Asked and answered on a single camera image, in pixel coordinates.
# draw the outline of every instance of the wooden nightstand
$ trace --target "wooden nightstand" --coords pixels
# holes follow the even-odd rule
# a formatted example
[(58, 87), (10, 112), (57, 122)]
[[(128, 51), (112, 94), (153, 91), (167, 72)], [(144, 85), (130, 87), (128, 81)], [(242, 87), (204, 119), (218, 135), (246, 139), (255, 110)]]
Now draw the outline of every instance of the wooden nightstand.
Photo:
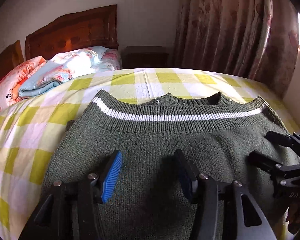
[(122, 52), (122, 68), (167, 67), (169, 53), (161, 46), (128, 46)]

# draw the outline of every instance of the knit sweater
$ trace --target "knit sweater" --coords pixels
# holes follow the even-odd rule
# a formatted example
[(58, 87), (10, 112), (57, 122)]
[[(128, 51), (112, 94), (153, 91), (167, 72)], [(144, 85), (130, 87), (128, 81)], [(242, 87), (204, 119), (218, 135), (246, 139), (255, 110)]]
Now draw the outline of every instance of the knit sweater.
[[(99, 205), (106, 239), (188, 239), (196, 206), (178, 182), (172, 156), (181, 149), (215, 180), (248, 185), (265, 215), (277, 219), (282, 213), (274, 212), (272, 181), (246, 157), (257, 150), (284, 165), (300, 159), (267, 141), (269, 130), (287, 133), (261, 97), (242, 105), (131, 105), (101, 90), (52, 156), (42, 194), (56, 179), (75, 181), (102, 170), (118, 149), (123, 166), (113, 197)], [(221, 222), (216, 239), (221, 239)]]
[(184, 99), (174, 97), (171, 93), (154, 98), (144, 105), (161, 105), (161, 106), (207, 106), (207, 105), (232, 105), (237, 104), (221, 92), (218, 92), (207, 98)]

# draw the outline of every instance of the curtain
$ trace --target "curtain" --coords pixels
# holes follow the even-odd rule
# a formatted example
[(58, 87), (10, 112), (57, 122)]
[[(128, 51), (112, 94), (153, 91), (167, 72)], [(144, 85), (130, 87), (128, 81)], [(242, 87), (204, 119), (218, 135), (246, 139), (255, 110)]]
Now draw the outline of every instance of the curtain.
[(298, 32), (289, 0), (180, 0), (174, 66), (257, 80), (283, 97)]

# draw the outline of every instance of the checkered bedsheet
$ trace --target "checkered bedsheet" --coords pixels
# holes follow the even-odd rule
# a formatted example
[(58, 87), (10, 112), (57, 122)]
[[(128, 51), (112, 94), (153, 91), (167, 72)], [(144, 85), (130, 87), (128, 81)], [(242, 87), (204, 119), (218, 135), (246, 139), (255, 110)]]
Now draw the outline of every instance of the checkered bedsheet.
[(290, 132), (299, 131), (282, 101), (265, 85), (245, 78), (168, 68), (78, 77), (0, 113), (0, 235), (4, 240), (18, 239), (39, 201), (43, 176), (67, 122), (81, 116), (101, 89), (130, 104), (145, 103), (169, 92), (180, 98), (202, 98), (221, 91), (239, 103), (260, 95)]

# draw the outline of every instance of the bed frame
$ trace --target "bed frame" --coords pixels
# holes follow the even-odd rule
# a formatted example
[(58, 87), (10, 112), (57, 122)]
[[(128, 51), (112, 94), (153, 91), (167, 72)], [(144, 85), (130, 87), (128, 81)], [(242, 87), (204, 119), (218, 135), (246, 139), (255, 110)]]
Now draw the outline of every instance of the bed frame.
[(0, 80), (22, 62), (24, 62), (24, 58), (18, 40), (0, 53)]
[(118, 49), (117, 5), (63, 15), (26, 37), (26, 59), (92, 46)]

